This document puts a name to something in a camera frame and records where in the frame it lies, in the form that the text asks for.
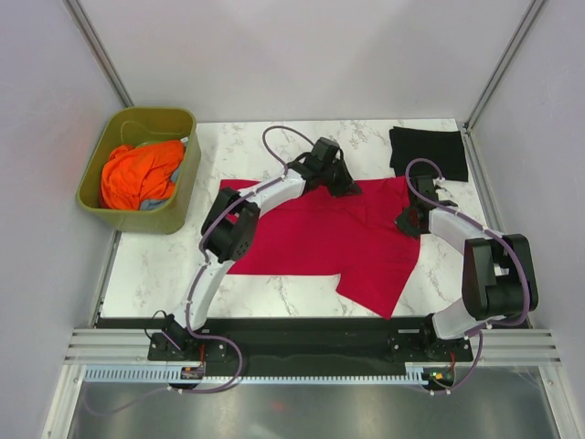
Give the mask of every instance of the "white wall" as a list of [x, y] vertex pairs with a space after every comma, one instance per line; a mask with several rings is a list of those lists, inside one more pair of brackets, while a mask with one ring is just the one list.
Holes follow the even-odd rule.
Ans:
[[31, 439], [112, 235], [75, 191], [120, 104], [60, 0], [4, 3], [0, 29], [0, 435]]
[[548, 2], [475, 130], [505, 229], [530, 239], [540, 304], [585, 409], [585, 3]]
[[134, 103], [200, 122], [453, 117], [529, 0], [81, 0]]

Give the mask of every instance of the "cable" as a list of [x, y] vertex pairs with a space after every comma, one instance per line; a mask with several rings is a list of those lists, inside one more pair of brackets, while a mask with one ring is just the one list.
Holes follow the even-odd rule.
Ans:
[[87, 410], [89, 412], [89, 414], [91, 414], [92, 416], [98, 416], [100, 418], [105, 418], [108, 416], [112, 416], [113, 414], [119, 413], [122, 410], [126, 410], [129, 407], [132, 407], [133, 405], [137, 404], [138, 402], [142, 402], [146, 398], [150, 398], [151, 396], [154, 396], [158, 393], [162, 393], [163, 391], [167, 391], [167, 388], [166, 387], [157, 387], [156, 389], [152, 389], [151, 391], [144, 393], [143, 395], [131, 400], [130, 402], [126, 402], [124, 405], [121, 405], [117, 409], [109, 410], [107, 412], [98, 412], [97, 410], [94, 410], [90, 407], [90, 405], [88, 404], [88, 400], [87, 400], [87, 393], [88, 393], [87, 388], [83, 392], [83, 396], [81, 397], [81, 401], [83, 402], [83, 407], [85, 407], [85, 410]]
[[424, 388], [421, 389], [419, 387], [414, 387], [414, 386], [408, 386], [408, 388], [412, 389], [414, 391], [423, 391], [423, 392], [429, 393], [431, 396], [433, 396], [433, 395], [450, 395], [452, 391], [455, 391], [455, 390], [459, 389], [461, 386], [463, 386], [463, 384], [467, 380], [470, 379], [475, 368], [477, 368], [477, 363], [479, 363], [479, 360], [482, 357], [482, 352], [484, 350], [484, 334], [482, 333], [482, 331], [479, 331], [477, 333], [477, 336], [479, 337], [479, 344], [477, 345], [477, 352], [475, 352], [475, 359], [473, 360], [471, 367], [469, 368], [469, 370], [467, 370], [467, 373], [461, 379], [461, 381], [455, 382], [449, 389], [445, 389], [444, 391], [427, 391]]
[[[295, 133], [295, 134], [301, 136], [304, 140], [306, 140], [311, 146], [314, 146], [314, 143], [306, 135], [304, 135], [303, 133], [300, 133], [299, 131], [297, 131], [289, 126], [273, 125], [273, 126], [269, 126], [268, 128], [266, 128], [264, 130], [264, 132], [262, 133], [262, 142], [264, 143], [264, 147], [269, 152], [269, 154], [272, 155], [284, 167], [284, 169], [282, 171], [282, 177], [286, 177], [286, 175], [288, 174], [288, 170], [289, 170], [286, 162], [284, 162], [284, 160], [282, 160], [280, 157], [278, 157], [276, 155], [276, 153], [274, 153], [274, 151], [272, 151], [272, 149], [269, 147], [268, 143], [266, 142], [266, 134], [269, 133], [270, 131], [276, 130], [276, 129], [282, 129], [282, 130], [286, 130], [286, 131], [290, 131], [292, 133]], [[201, 279], [201, 276], [203, 275], [203, 273], [205, 272], [205, 270], [208, 267], [208, 264], [211, 261], [209, 259], [209, 255], [207, 254], [207, 251], [205, 249], [205, 245], [207, 243], [207, 240], [209, 239], [209, 236], [213, 232], [213, 230], [240, 203], [243, 203], [246, 199], [252, 197], [253, 195], [255, 195], [257, 193], [262, 192], [262, 190], [267, 189], [268, 187], [274, 186], [275, 184], [277, 184], [280, 181], [281, 180], [279, 178], [273, 179], [273, 180], [267, 182], [266, 184], [258, 187], [253, 192], [251, 191], [251, 192], [248, 192], [247, 194], [240, 195], [240, 197], [237, 200], [235, 200], [233, 203], [231, 203], [229, 206], [227, 206], [226, 209], [219, 214], [219, 216], [211, 223], [211, 225], [207, 228], [207, 230], [205, 231], [205, 233], [201, 237], [201, 241], [199, 242], [198, 247], [199, 247], [199, 250], [203, 253], [206, 263], [204, 265], [201, 265], [201, 268], [199, 268], [199, 271], [198, 271], [197, 275], [195, 276], [193, 283], [189, 287], [189, 292], [188, 292], [187, 298], [186, 298], [187, 305], [186, 305], [186, 309], [185, 309], [186, 330], [189, 333], [189, 335], [193, 338], [197, 338], [199, 340], [216, 340], [216, 341], [220, 341], [222, 343], [226, 343], [226, 344], [232, 346], [236, 350], [236, 354], [238, 354], [238, 368], [236, 369], [236, 372], [234, 373], [234, 375], [227, 382], [221, 384], [218, 387], [215, 387], [213, 389], [185, 390], [183, 392], [197, 394], [197, 393], [216, 393], [219, 391], [224, 391], [224, 390], [230, 388], [231, 385], [236, 382], [236, 380], [239, 378], [239, 375], [241, 374], [241, 370], [242, 370], [243, 363], [244, 363], [244, 358], [242, 356], [241, 350], [239, 349], [239, 347], [236, 343], [234, 343], [232, 340], [230, 340], [229, 338], [226, 338], [226, 337], [204, 336], [202, 334], [198, 334], [197, 332], [195, 332], [193, 327], [191, 327], [191, 301], [193, 299], [193, 294], [195, 293], [195, 290], [197, 288], [197, 283], [199, 282], [199, 279]]]
[[[417, 189], [415, 189], [414, 186], [412, 186], [412, 183], [410, 183], [410, 169], [412, 168], [412, 165], [414, 165], [416, 163], [427, 163], [427, 164], [431, 165], [437, 171], [439, 178], [443, 178], [441, 170], [433, 161], [428, 160], [426, 158], [415, 158], [406, 166], [406, 171], [405, 171], [406, 183], [409, 186], [410, 191], [414, 195], [416, 195], [418, 198], [422, 199], [426, 203], [431, 204], [435, 208], [445, 210], [445, 211], [455, 215], [456, 217], [459, 217], [462, 220], [467, 221], [469, 224], [474, 226], [476, 229], [481, 230], [485, 235], [489, 236], [494, 241], [499, 243], [502, 247], [504, 247], [504, 250], [510, 256], [510, 259], [512, 260], [512, 262], [514, 263], [514, 266], [516, 267], [516, 271], [518, 272], [520, 284], [522, 285], [522, 294], [524, 296], [524, 303], [522, 304], [522, 314], [520, 315], [519, 318], [513, 319], [513, 320], [509, 320], [509, 319], [497, 320], [497, 324], [507, 326], [507, 327], [515, 327], [515, 326], [521, 325], [527, 319], [528, 311], [530, 310], [530, 290], [528, 287], [528, 280], [527, 280], [526, 273], [524, 272], [524, 268], [522, 268], [522, 263], [518, 259], [518, 256], [514, 252], [514, 249], [512, 249], [512, 247], [510, 247], [510, 245], [506, 241], [504, 241], [504, 239], [502, 239], [502, 237], [500, 237], [497, 233], [495, 233], [494, 231], [492, 231], [490, 229], [487, 229], [480, 222], [465, 215], [464, 213], [462, 213], [458, 209], [454, 209], [454, 208], [451, 208], [449, 206], [443, 206], [442, 204], [439, 204], [439, 203], [433, 201], [432, 199], [426, 198]], [[482, 323], [478, 327], [475, 327], [475, 328], [469, 330], [467, 332], [467, 335], [469, 337], [475, 335], [476, 331], [481, 330], [483, 327], [485, 327], [486, 323], [487, 322]]]
[[453, 351], [451, 351], [450, 354], [451, 354], [451, 364], [449, 365], [449, 371], [453, 372], [453, 371], [455, 371], [455, 363], [457, 362], [457, 360], [455, 357], [455, 353]]
[[[151, 321], [152, 321], [152, 320], [154, 320], [154, 318], [156, 317], [156, 315], [157, 315], [158, 313], [163, 313], [163, 316], [165, 316], [165, 318], [166, 318], [166, 312], [165, 312], [165, 310], [163, 310], [163, 309], [159, 309], [158, 311], [156, 311], [156, 312], [153, 314], [153, 316], [152, 316], [152, 317], [150, 317]], [[150, 341], [153, 341], [153, 338], [152, 338], [151, 336], [149, 336], [149, 335], [148, 335], [148, 333], [146, 332], [146, 328], [144, 329], [144, 333], [146, 334], [146, 336], [148, 337], [148, 339], [149, 339]]]
[[[452, 381], [452, 382], [453, 382], [453, 384], [454, 384], [454, 383], [455, 383], [455, 380], [457, 380], [457, 373], [455, 372], [455, 369], [453, 369], [453, 371], [452, 371], [452, 375], [453, 375], [453, 381]], [[443, 387], [444, 389], [449, 389], [449, 390], [451, 390], [451, 388], [452, 388], [452, 385], [451, 385], [451, 386], [447, 386], [447, 385], [443, 384], [442, 382], [438, 381], [436, 378], [433, 378], [432, 380], [433, 380], [433, 382], [434, 382], [435, 384], [437, 384], [438, 386], [441, 386], [441, 387]]]
[[288, 175], [288, 173], [289, 173], [289, 167], [288, 167], [288, 165], [286, 164], [286, 162], [284, 160], [282, 160], [280, 157], [278, 157], [276, 155], [276, 153], [274, 153], [274, 151], [272, 151], [272, 149], [268, 146], [268, 142], [266, 142], [266, 134], [268, 134], [270, 131], [276, 130], [276, 129], [281, 129], [281, 130], [284, 130], [284, 131], [290, 131], [291, 133], [295, 133], [296, 135], [301, 136], [309, 144], [311, 144], [311, 146], [314, 146], [314, 143], [313, 143], [313, 141], [311, 139], [309, 139], [309, 137], [307, 137], [306, 135], [304, 135], [300, 131], [297, 131], [294, 128], [291, 128], [290, 126], [273, 125], [273, 126], [269, 126], [268, 128], [266, 128], [264, 130], [264, 133], [262, 133], [262, 143], [264, 144], [264, 147], [268, 151], [268, 154], [272, 155], [276, 159], [276, 161], [278, 163], [280, 163], [284, 167], [283, 174], [286, 177]]
[[[309, 139], [306, 135], [298, 132], [297, 130], [294, 130], [293, 128], [290, 128], [288, 126], [284, 126], [284, 125], [273, 125], [273, 126], [269, 126], [268, 128], [266, 128], [262, 134], [262, 142], [264, 143], [264, 147], [266, 148], [266, 150], [269, 152], [270, 155], [272, 155], [279, 163], [281, 163], [284, 166], [284, 170], [282, 173], [282, 176], [285, 177], [288, 174], [288, 166], [286, 165], [286, 162], [284, 162], [284, 160], [282, 160], [280, 157], [278, 157], [273, 151], [272, 149], [268, 146], [268, 143], [266, 142], [266, 134], [272, 130], [275, 130], [277, 128], [286, 130], [286, 131], [290, 131], [292, 133], [298, 134], [300, 135], [304, 140], [306, 140], [309, 144], [311, 144], [312, 146], [314, 146], [314, 143], [311, 141], [311, 139]], [[256, 189], [256, 193], [261, 192], [262, 190], [271, 187], [273, 185], [275, 185], [276, 183], [278, 183], [279, 181], [281, 181], [280, 179], [274, 179], [272, 181], [269, 181], [268, 183], [266, 183], [265, 185], [262, 185], [260, 187], [258, 187], [258, 189]], [[203, 253], [203, 255], [205, 256], [205, 262], [206, 264], [202, 265], [201, 268], [199, 269], [199, 271], [197, 272], [197, 275], [195, 276], [195, 279], [193, 280], [193, 283], [190, 285], [189, 287], [189, 293], [187, 294], [187, 306], [186, 306], [186, 330], [187, 332], [191, 335], [191, 337], [193, 338], [197, 338], [200, 340], [217, 340], [223, 343], [226, 343], [230, 346], [232, 346], [235, 350], [236, 353], [238, 354], [238, 368], [236, 370], [236, 372], [234, 373], [234, 375], [232, 376], [232, 378], [227, 381], [224, 384], [221, 384], [218, 387], [215, 387], [213, 389], [183, 389], [183, 390], [178, 390], [178, 389], [173, 389], [172, 386], [169, 386], [170, 389], [175, 390], [176, 392], [184, 392], [184, 393], [195, 393], [195, 394], [201, 394], [201, 393], [217, 393], [219, 391], [224, 391], [226, 389], [228, 389], [229, 387], [231, 387], [231, 385], [239, 378], [239, 375], [241, 374], [241, 370], [243, 367], [243, 356], [241, 353], [241, 350], [239, 349], [238, 345], [236, 343], [234, 343], [232, 340], [225, 338], [225, 337], [220, 337], [220, 336], [204, 336], [204, 335], [200, 335], [198, 333], [195, 332], [195, 330], [191, 327], [191, 298], [193, 297], [193, 294], [195, 293], [195, 289], [197, 287], [197, 283], [199, 282], [199, 279], [201, 278], [201, 276], [203, 275], [203, 273], [205, 272], [205, 270], [207, 269], [207, 264], [210, 262], [209, 259], [209, 255], [207, 254], [204, 246], [207, 242], [207, 240], [209, 239], [209, 235], [211, 234], [211, 232], [218, 226], [218, 224], [221, 222], [221, 220], [223, 220], [234, 208], [236, 208], [238, 206], [239, 203], [242, 203], [244, 200], [246, 200], [247, 198], [251, 197], [252, 195], [254, 195], [254, 192], [249, 192], [248, 194], [245, 194], [243, 196], [240, 196], [240, 198], [238, 198], [236, 201], [234, 201], [233, 203], [231, 203], [223, 212], [221, 212], [221, 214], [216, 218], [215, 221], [213, 221], [211, 223], [211, 225], [209, 226], [209, 228], [206, 230], [206, 232], [203, 234], [203, 236], [201, 237], [201, 241], [199, 242], [199, 250]], [[150, 336], [148, 335], [148, 333], [146, 332], [146, 330], [144, 330], [144, 333], [146, 334], [147, 337], [150, 338]], [[87, 389], [83, 392], [83, 406], [85, 407], [85, 409], [92, 414], [93, 416], [99, 416], [99, 417], [106, 417], [106, 416], [111, 416], [114, 415], [118, 412], [121, 412], [129, 407], [132, 407], [133, 405], [142, 402], [143, 400], [145, 400], [146, 398], [149, 398], [151, 396], [154, 396], [160, 392], [163, 391], [167, 391], [169, 388], [164, 387], [164, 388], [157, 388], [157, 389], [153, 389], [151, 391], [148, 391], [147, 393], [145, 393], [144, 395], [130, 401], [130, 402], [126, 402], [124, 405], [122, 405], [121, 407], [118, 407], [117, 409], [113, 409], [107, 412], [98, 412], [94, 409], [92, 409], [88, 402], [87, 402], [87, 398], [86, 398], [86, 394], [87, 394]]]

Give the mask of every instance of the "clothing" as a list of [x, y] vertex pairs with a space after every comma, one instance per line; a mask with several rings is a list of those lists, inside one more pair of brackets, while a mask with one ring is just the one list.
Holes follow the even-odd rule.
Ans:
[[[181, 139], [181, 143], [186, 148], [187, 144], [189, 143], [189, 138], [183, 137]], [[170, 180], [172, 183], [176, 183], [176, 181], [179, 179], [180, 172], [181, 172], [181, 165], [179, 165], [178, 168], [175, 169], [175, 172], [173, 172], [173, 174], [171, 174]], [[155, 209], [161, 208], [166, 203], [167, 200], [168, 200], [168, 198], [162, 198], [162, 199], [149, 198], [149, 199], [146, 199], [142, 203], [140, 203], [140, 210], [155, 210]]]
[[[248, 180], [222, 180], [242, 189]], [[333, 198], [325, 187], [261, 217], [250, 251], [230, 274], [341, 274], [336, 291], [390, 318], [419, 258], [417, 240], [394, 219], [409, 205], [404, 177], [362, 180], [363, 194]]]
[[134, 148], [121, 145], [101, 171], [100, 205], [106, 209], [157, 209], [173, 195], [186, 139]]
[[[406, 166], [415, 158], [428, 158], [441, 169], [447, 180], [468, 181], [467, 162], [461, 133], [424, 131], [395, 127], [390, 130], [392, 157], [390, 167], [396, 176], [404, 176]], [[410, 176], [432, 175], [437, 171], [426, 163], [412, 166]]]

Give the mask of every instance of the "orange cloth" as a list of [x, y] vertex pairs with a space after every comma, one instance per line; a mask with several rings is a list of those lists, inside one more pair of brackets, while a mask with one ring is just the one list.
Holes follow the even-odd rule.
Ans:
[[170, 198], [175, 190], [170, 177], [184, 155], [178, 140], [140, 148], [118, 146], [101, 171], [100, 201], [110, 209], [138, 210], [145, 199]]

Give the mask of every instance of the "gray cloth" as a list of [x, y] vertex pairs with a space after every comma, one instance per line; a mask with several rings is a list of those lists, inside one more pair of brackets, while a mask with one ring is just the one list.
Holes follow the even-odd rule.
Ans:
[[[183, 143], [183, 146], [186, 148], [186, 144], [189, 143], [189, 138], [188, 137], [183, 137], [181, 139], [181, 142]], [[177, 169], [175, 169], [175, 172], [173, 172], [173, 174], [171, 174], [171, 182], [176, 183], [176, 181], [179, 178], [179, 174], [181, 172], [181, 165], [180, 164], [178, 166]], [[146, 199], [144, 200], [142, 203], [140, 203], [140, 208], [139, 210], [155, 210], [158, 208], [161, 208], [166, 201], [168, 200], [168, 198], [163, 198], [163, 199]]]

